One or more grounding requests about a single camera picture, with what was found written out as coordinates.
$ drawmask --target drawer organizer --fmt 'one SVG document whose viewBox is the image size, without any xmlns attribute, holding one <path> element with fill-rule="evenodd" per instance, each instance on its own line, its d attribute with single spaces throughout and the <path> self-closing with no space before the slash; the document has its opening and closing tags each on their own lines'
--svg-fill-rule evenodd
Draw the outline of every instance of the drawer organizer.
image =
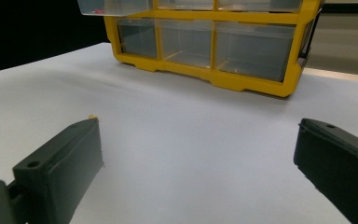
<svg viewBox="0 0 358 224">
<path fill-rule="evenodd" d="M 285 97 L 310 54 L 321 0 L 78 0 L 104 16 L 115 57 L 147 71 Z"/>
</svg>

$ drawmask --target white table surface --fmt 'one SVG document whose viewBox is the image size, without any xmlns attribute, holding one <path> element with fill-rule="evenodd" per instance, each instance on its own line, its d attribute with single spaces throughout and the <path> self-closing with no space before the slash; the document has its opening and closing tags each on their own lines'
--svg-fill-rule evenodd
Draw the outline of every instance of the white table surface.
<svg viewBox="0 0 358 224">
<path fill-rule="evenodd" d="M 280 99 L 138 70 L 108 44 L 7 69 L 0 179 L 89 114 L 100 118 L 105 166 L 73 224 L 348 223 L 293 155 L 302 118 L 358 136 L 358 81 L 304 74 Z"/>
</svg>

